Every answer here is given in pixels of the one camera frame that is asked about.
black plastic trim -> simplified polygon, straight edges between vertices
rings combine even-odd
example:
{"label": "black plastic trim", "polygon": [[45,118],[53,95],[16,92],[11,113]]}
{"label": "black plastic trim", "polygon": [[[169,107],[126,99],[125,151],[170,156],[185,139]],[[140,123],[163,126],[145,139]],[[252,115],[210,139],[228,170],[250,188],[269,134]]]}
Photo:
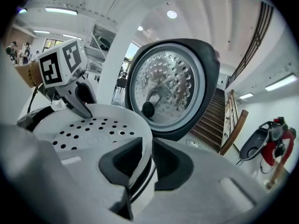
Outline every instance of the black plastic trim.
{"label": "black plastic trim", "polygon": [[175,190],[191,176],[194,164],[185,153],[153,139],[153,160],[158,174],[155,191]]}
{"label": "black plastic trim", "polygon": [[142,157],[142,138],[136,138],[129,143],[103,155],[99,168],[109,182],[128,187],[129,179]]}

chair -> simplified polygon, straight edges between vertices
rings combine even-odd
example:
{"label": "chair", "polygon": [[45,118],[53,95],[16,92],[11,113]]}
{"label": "chair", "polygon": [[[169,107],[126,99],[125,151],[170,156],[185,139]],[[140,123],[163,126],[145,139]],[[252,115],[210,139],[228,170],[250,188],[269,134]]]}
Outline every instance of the chair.
{"label": "chair", "polygon": [[113,92],[113,99],[115,97],[115,93],[116,93],[116,90],[117,88],[120,88],[120,96],[122,98],[123,94],[125,93],[125,88],[126,88],[126,85],[127,85],[127,79],[126,78],[118,78],[117,79],[117,82],[116,82],[116,85],[115,85],[115,88],[114,88],[114,92]]}
{"label": "chair", "polygon": [[117,87],[120,87],[121,91],[120,91],[120,95],[121,97],[124,95],[125,93],[125,88],[126,88],[126,85],[127,85],[127,79],[126,78],[119,78],[117,79],[117,83],[116,83],[116,86]]}

stair railing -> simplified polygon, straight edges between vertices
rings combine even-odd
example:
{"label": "stair railing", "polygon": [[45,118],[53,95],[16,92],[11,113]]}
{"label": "stair railing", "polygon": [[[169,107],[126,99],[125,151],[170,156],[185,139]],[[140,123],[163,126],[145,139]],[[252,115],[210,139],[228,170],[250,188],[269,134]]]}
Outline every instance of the stair railing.
{"label": "stair railing", "polygon": [[259,16],[256,23],[256,29],[254,31],[252,40],[240,64],[235,69],[234,73],[228,78],[225,88],[228,88],[228,86],[237,78],[238,75],[240,75],[240,73],[245,69],[245,67],[251,61],[253,55],[256,53],[257,49],[261,45],[261,42],[266,34],[266,31],[268,30],[272,18],[272,14],[273,14],[273,7],[268,5],[267,3],[261,2]]}
{"label": "stair railing", "polygon": [[234,144],[235,139],[238,137],[240,131],[243,128],[243,125],[248,116],[248,111],[242,110],[240,116],[238,115],[237,105],[235,102],[235,92],[231,90],[228,95],[228,101],[225,106],[225,121],[229,120],[228,129],[224,129],[224,135],[227,135],[228,138],[225,143],[221,146],[219,154],[224,155],[229,148]]}

cable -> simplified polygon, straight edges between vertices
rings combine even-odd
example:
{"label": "cable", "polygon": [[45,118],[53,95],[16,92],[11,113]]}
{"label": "cable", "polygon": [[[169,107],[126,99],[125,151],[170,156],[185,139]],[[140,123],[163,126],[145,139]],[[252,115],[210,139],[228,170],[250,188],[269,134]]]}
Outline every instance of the cable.
{"label": "cable", "polygon": [[263,160],[263,157],[262,157],[261,160],[260,160],[260,170],[261,170],[261,172],[262,172],[263,174],[268,174],[269,172],[271,172],[271,171],[274,169],[274,166],[273,166],[267,173],[264,173],[264,172],[263,172],[263,167],[262,167],[262,160]]}
{"label": "cable", "polygon": [[240,160],[236,163],[236,165],[238,165],[238,163],[241,162],[241,161],[242,161],[242,159],[240,159]]}
{"label": "cable", "polygon": [[33,102],[33,100],[34,100],[34,97],[36,96],[37,89],[38,89],[38,87],[36,87],[36,88],[34,89],[34,91],[33,91],[32,98],[31,98],[31,100],[30,100],[30,104],[29,104],[28,109],[27,109],[27,114],[30,113],[31,105],[32,105],[32,102]]}
{"label": "cable", "polygon": [[203,147],[202,145],[200,145],[200,144],[197,144],[196,142],[194,142],[193,140],[186,140],[186,145],[188,145],[187,144],[187,141],[192,141],[193,143],[195,143],[196,145],[199,145],[199,146],[201,146],[201,147]]}

wooden handrail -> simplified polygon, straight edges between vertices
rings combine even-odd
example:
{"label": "wooden handrail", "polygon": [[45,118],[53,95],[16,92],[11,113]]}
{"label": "wooden handrail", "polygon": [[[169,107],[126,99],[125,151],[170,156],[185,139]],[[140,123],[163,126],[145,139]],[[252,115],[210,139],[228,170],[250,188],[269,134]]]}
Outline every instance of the wooden handrail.
{"label": "wooden handrail", "polygon": [[242,110],[241,115],[238,119],[238,122],[235,125],[232,133],[230,134],[228,139],[225,141],[224,145],[219,150],[220,155],[224,155],[229,150],[229,148],[233,145],[235,139],[238,137],[240,131],[243,128],[243,125],[245,123],[247,116],[248,116],[248,111]]}

